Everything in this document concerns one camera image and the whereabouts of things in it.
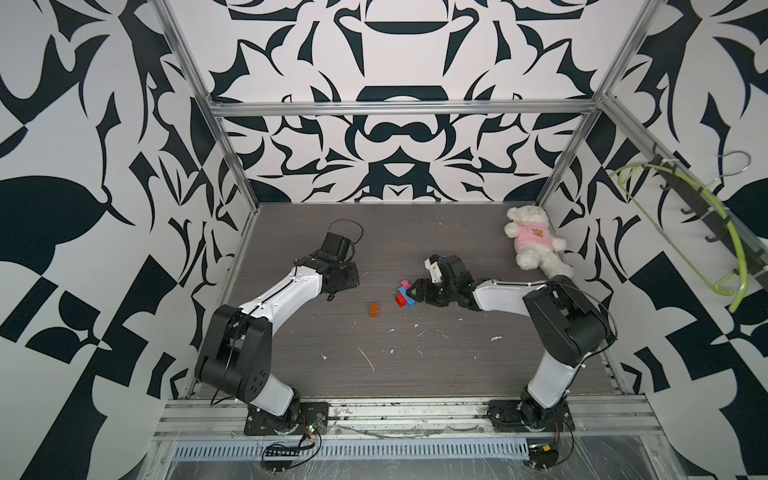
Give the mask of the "blue long lego brick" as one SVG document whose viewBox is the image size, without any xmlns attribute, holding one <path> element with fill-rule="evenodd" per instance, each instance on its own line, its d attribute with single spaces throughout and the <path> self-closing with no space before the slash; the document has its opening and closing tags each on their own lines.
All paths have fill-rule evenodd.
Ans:
<svg viewBox="0 0 768 480">
<path fill-rule="evenodd" d="M 398 294 L 402 294 L 402 295 L 405 297 L 405 299 L 406 299 L 406 301 L 407 301 L 407 305 L 406 305 L 406 306 L 407 306 L 408 308 L 412 308 L 412 307 L 415 305 L 415 300 L 414 300 L 414 299 L 412 299 L 412 298 L 411 298 L 411 297 L 410 297 L 410 296 L 407 294 L 407 291 L 406 291 L 406 289 L 405 289 L 405 288 L 403 288 L 403 287 L 399 287 L 399 288 L 398 288 Z"/>
</svg>

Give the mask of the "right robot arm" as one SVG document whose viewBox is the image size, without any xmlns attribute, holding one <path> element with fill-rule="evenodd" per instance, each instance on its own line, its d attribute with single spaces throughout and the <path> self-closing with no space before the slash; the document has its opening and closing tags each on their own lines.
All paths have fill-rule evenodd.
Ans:
<svg viewBox="0 0 768 480">
<path fill-rule="evenodd" d="M 478 312 L 505 312 L 531 320 L 544 348 L 536 373 L 524 388 L 511 420 L 541 431 L 561 423 L 566 398 L 584 362 L 617 340 L 612 320 L 568 277 L 543 282 L 475 279 L 457 256 L 433 255 L 425 261 L 429 276 L 415 280 L 405 296 L 436 307 L 452 303 Z"/>
</svg>

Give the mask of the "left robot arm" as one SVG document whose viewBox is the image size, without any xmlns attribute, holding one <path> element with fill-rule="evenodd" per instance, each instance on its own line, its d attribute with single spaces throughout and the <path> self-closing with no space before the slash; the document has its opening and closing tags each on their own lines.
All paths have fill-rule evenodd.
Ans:
<svg viewBox="0 0 768 480">
<path fill-rule="evenodd" d="M 356 242 L 328 232 L 321 247 L 255 299 L 212 315 L 195 365 L 197 381 L 286 423 L 299 417 L 299 394 L 272 370 L 274 334 L 302 306 L 359 286 Z"/>
</svg>

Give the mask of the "white teddy bear pink shirt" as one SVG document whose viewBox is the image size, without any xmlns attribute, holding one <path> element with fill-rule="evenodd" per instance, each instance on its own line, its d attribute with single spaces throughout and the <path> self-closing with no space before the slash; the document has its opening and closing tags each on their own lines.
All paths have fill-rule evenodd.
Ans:
<svg viewBox="0 0 768 480">
<path fill-rule="evenodd" d="M 535 205 L 511 207 L 504 234 L 513 241 L 515 260 L 522 270 L 540 269 L 547 278 L 573 277 L 573 267 L 561 259 L 567 242 L 551 233 L 546 211 Z"/>
</svg>

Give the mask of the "black connector box right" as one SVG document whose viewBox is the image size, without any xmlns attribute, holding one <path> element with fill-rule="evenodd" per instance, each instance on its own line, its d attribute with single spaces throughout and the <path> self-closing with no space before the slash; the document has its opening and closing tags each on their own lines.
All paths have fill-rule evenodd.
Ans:
<svg viewBox="0 0 768 480">
<path fill-rule="evenodd" d="M 528 455 L 526 465 L 534 470 L 548 470 L 559 460 L 559 450 L 550 444 L 534 444 L 529 447 Z"/>
</svg>

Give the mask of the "black connector box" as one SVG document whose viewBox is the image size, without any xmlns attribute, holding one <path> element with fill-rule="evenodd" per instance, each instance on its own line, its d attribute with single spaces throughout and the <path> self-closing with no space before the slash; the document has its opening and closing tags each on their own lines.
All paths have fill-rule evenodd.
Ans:
<svg viewBox="0 0 768 480">
<path fill-rule="evenodd" d="M 559 450 L 550 444 L 534 444 L 529 447 L 528 455 L 526 465 L 534 470 L 548 470 L 559 460 Z"/>
<path fill-rule="evenodd" d="M 271 444 L 262 451 L 260 466 L 271 474 L 284 472 L 293 468 L 300 455 L 301 450 L 298 447 Z"/>
</svg>

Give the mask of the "black connector box left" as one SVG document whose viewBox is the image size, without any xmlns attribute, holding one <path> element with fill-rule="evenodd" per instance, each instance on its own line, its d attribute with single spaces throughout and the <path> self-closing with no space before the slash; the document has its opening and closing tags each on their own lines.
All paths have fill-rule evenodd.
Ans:
<svg viewBox="0 0 768 480">
<path fill-rule="evenodd" d="M 293 468 L 300 455 L 301 450 L 298 447 L 271 444 L 262 451 L 260 466 L 271 474 L 284 472 Z"/>
</svg>

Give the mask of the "white vent grille strip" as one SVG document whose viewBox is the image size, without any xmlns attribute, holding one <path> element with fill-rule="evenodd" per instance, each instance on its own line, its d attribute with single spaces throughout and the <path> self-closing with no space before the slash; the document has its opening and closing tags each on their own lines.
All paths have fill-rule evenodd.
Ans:
<svg viewBox="0 0 768 480">
<path fill-rule="evenodd" d="M 177 461 L 235 461 L 266 458 L 265 440 L 180 442 Z M 503 459 L 523 461 L 529 448 L 523 438 L 417 438 L 417 439 L 330 439 L 325 440 L 319 460 L 414 460 L 414 459 Z"/>
</svg>

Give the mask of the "green clothes hanger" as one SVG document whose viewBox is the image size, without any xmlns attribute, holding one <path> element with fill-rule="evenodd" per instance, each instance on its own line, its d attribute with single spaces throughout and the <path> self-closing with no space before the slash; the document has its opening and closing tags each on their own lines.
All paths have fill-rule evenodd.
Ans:
<svg viewBox="0 0 768 480">
<path fill-rule="evenodd" d="M 683 200 L 675 192 L 661 189 L 663 178 L 651 161 L 619 167 L 609 177 L 703 285 L 729 300 L 729 312 L 737 312 L 750 288 L 750 275 L 734 272 L 744 262 L 737 261 L 723 244 L 705 240 L 709 235 L 706 225 L 681 213 Z"/>
</svg>

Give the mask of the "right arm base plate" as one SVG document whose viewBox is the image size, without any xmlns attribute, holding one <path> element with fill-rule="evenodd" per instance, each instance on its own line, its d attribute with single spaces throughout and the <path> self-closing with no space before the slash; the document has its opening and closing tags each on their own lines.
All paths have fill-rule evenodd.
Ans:
<svg viewBox="0 0 768 480">
<path fill-rule="evenodd" d="M 567 403 L 562 400 L 552 408 L 542 408 L 532 399 L 491 400 L 486 416 L 496 431 L 565 432 L 575 428 Z"/>
</svg>

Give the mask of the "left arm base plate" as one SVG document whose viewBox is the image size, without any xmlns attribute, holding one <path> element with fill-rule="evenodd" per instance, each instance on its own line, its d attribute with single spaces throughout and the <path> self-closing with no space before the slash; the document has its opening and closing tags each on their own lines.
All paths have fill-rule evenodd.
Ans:
<svg viewBox="0 0 768 480">
<path fill-rule="evenodd" d="M 275 416 L 254 405 L 248 405 L 244 426 L 246 436 L 302 435 L 320 430 L 328 425 L 330 404 L 327 402 L 294 401 L 286 413 Z"/>
</svg>

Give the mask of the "black wall hook rack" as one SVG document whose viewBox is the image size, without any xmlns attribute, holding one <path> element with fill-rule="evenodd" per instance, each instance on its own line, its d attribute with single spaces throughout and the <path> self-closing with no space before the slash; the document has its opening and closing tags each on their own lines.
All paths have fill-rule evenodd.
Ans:
<svg viewBox="0 0 768 480">
<path fill-rule="evenodd" d="M 733 198 L 723 200 L 715 193 L 729 177 L 748 173 L 752 157 L 743 150 L 730 150 L 716 156 L 717 163 L 727 166 L 731 159 L 736 163 L 729 170 L 718 173 L 713 179 L 698 179 L 685 161 L 677 154 L 670 154 L 655 143 L 652 146 L 651 165 L 662 176 L 664 191 L 675 192 L 684 203 L 681 213 L 703 222 L 709 230 L 705 240 L 721 243 L 737 261 L 743 261 L 734 272 L 742 272 L 765 282 L 767 280 L 767 240 L 758 236 L 747 223 L 748 212 L 739 208 Z"/>
</svg>

